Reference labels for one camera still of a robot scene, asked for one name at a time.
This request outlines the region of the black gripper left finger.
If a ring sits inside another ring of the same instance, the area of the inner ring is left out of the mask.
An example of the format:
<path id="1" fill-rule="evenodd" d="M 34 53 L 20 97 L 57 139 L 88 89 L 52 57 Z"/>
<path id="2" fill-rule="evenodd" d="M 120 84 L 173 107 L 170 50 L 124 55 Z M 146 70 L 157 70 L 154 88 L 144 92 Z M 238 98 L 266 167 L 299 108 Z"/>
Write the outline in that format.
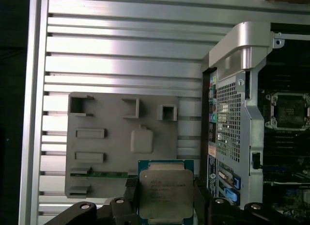
<path id="1" fill-rule="evenodd" d="M 126 181 L 122 197 L 111 199 L 110 203 L 97 208 L 91 202 L 78 202 L 46 222 L 47 225 L 139 225 L 137 215 L 139 180 Z"/>

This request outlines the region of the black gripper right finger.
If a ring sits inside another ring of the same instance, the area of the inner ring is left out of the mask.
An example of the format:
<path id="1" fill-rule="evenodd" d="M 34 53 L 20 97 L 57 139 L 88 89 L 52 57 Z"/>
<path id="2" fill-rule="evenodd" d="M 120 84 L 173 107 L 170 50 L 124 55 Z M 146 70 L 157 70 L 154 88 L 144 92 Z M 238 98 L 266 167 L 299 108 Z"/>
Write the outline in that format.
<path id="1" fill-rule="evenodd" d="M 284 216 L 263 203 L 248 203 L 244 209 L 228 200 L 213 197 L 205 182 L 194 178 L 194 210 L 200 225 L 300 225 L 300 221 Z"/>

